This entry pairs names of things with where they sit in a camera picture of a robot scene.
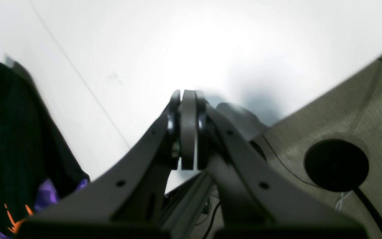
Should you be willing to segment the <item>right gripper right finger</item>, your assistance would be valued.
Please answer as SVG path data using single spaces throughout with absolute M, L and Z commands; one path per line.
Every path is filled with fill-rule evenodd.
M 181 169 L 208 174 L 224 228 L 214 239 L 365 239 L 364 227 L 271 168 L 200 91 L 181 97 Z

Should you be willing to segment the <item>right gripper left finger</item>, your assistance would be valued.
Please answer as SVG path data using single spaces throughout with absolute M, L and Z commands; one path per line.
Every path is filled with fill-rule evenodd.
M 165 187 L 178 165 L 180 91 L 136 145 L 100 178 L 21 225 L 18 239 L 169 239 L 158 225 Z

